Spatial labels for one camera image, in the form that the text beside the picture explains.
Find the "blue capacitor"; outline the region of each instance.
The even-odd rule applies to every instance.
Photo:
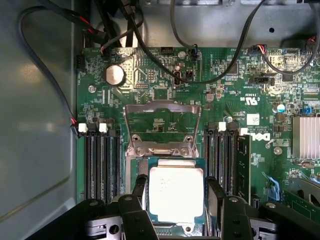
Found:
[[[279,104],[278,106],[276,106],[276,110],[278,113],[284,113],[286,110],[286,107],[283,104]]]

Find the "green circuit board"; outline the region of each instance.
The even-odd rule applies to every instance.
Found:
[[[196,60],[183,47],[163,54],[160,47],[150,48],[162,64],[174,71],[179,66],[183,78],[201,82],[222,73],[230,63],[235,48],[200,47]],[[270,61],[280,69],[289,71],[300,68],[310,56],[299,49],[267,49]],[[261,201],[270,199],[268,189],[275,181],[285,189],[289,178],[317,179],[320,161],[314,167],[303,167],[292,157],[292,117],[320,113],[320,58],[316,58],[303,73],[282,76],[273,72],[263,61],[259,52],[243,49],[229,74],[210,84],[175,85],[173,78],[160,70],[139,48],[114,48],[101,57],[99,48],[83,50],[85,68],[77,76],[77,121],[94,123],[107,119],[108,127],[120,135],[119,193],[130,192],[126,179],[125,151],[129,135],[124,118],[124,106],[145,105],[155,100],[172,100],[182,105],[201,107],[196,133],[199,158],[204,158],[204,133],[208,123],[232,119],[252,136],[251,140],[251,194]],[[118,65],[125,72],[125,83],[113,87],[106,83],[105,69]],[[271,81],[263,84],[253,82],[255,77],[267,75]],[[283,104],[283,114],[275,112],[275,106]],[[158,143],[176,142],[190,133],[195,125],[192,114],[170,114],[165,110],[153,113],[134,113],[129,116],[132,131],[145,141]],[[275,154],[275,148],[281,154]],[[78,142],[77,193],[78,201],[85,191],[84,140]]]

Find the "gray metal panel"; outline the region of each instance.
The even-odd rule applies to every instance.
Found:
[[[177,30],[185,42],[200,47],[235,47],[247,17],[260,1],[236,0],[232,5],[228,0],[201,0],[199,5],[195,5],[196,0],[182,2],[186,5],[177,5],[175,16]],[[308,4],[295,2],[271,0],[262,6],[252,21],[245,46],[263,43],[279,47],[282,40],[297,33],[309,34],[314,26],[312,11]],[[140,0],[145,16],[141,32],[149,47],[180,47],[172,33],[168,3],[169,0]],[[97,26],[101,20],[94,7],[93,13],[92,22]],[[127,30],[120,13],[114,21],[122,33]]]
[[[71,8],[71,1],[59,1]],[[35,1],[0,1],[0,239],[24,239],[75,204],[74,138],[48,80],[17,41],[20,11]],[[34,13],[26,38],[73,106],[72,25],[54,13]]]

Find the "white label sticker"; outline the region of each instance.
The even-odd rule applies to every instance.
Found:
[[[246,124],[247,125],[256,125],[259,126],[260,124],[260,115],[258,113],[255,114],[247,114],[246,115]]]

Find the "ram slot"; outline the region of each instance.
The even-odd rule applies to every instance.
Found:
[[[224,148],[224,190],[227,195],[233,194],[234,164],[236,154],[237,132],[229,131],[225,135]]]
[[[121,157],[120,157],[120,137],[113,137],[113,182],[114,197],[120,194],[120,184],[121,184]]]
[[[98,162],[96,166],[96,181],[97,181],[97,198],[106,201],[106,148],[107,137],[98,137],[97,156]]]
[[[116,136],[106,138],[105,149],[105,182],[104,194],[105,202],[111,203],[120,194],[121,184],[121,158],[120,158],[120,138]]]
[[[97,137],[85,138],[85,199],[97,198]]]
[[[214,174],[214,136],[212,131],[206,131],[204,141],[204,160],[206,167],[206,175]]]
[[[222,187],[224,184],[224,135],[217,130],[213,134],[213,176]]]
[[[113,151],[112,151],[112,141],[111,137],[106,138],[106,150],[105,150],[105,184],[104,184],[104,194],[105,194],[105,203],[110,204],[112,202],[112,163]]]

